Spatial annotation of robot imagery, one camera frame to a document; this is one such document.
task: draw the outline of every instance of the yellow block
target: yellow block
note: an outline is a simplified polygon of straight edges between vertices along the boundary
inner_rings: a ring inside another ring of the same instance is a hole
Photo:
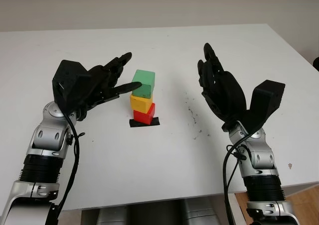
[[[153,103],[153,95],[150,99],[142,98],[142,97],[135,97],[131,94],[131,108],[135,111],[147,113]]]

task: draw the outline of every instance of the red block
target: red block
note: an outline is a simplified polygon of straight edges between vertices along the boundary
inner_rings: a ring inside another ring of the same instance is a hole
[[[144,123],[144,124],[151,124],[154,113],[155,113],[155,103],[152,103],[152,105],[147,113],[133,111],[134,120],[141,122],[141,123]]]

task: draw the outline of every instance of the white wall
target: white wall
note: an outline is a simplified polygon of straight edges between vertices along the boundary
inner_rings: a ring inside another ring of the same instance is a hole
[[[239,23],[268,23],[319,56],[319,0],[0,0],[0,31]]]

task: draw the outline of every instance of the green block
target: green block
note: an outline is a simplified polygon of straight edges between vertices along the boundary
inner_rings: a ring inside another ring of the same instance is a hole
[[[136,70],[132,82],[141,82],[142,84],[132,91],[133,96],[150,99],[154,89],[155,72]]]

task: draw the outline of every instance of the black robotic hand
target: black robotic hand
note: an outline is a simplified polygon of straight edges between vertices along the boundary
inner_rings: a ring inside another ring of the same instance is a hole
[[[208,43],[204,46],[204,55],[206,62],[199,60],[197,64],[202,95],[214,114],[226,122],[246,110],[245,95],[234,76],[224,71]]]
[[[142,85],[132,82],[115,87],[131,57],[131,52],[126,53],[89,71],[79,62],[63,60],[52,80],[54,101],[64,113],[77,112],[77,120],[83,120],[88,110]]]
[[[279,108],[285,84],[265,80],[252,94],[247,110],[246,98],[234,76],[224,71],[211,46],[204,46],[206,62],[198,61],[199,84],[203,87],[210,109],[225,122],[222,129],[229,131],[240,122],[247,133],[262,127],[267,118]]]

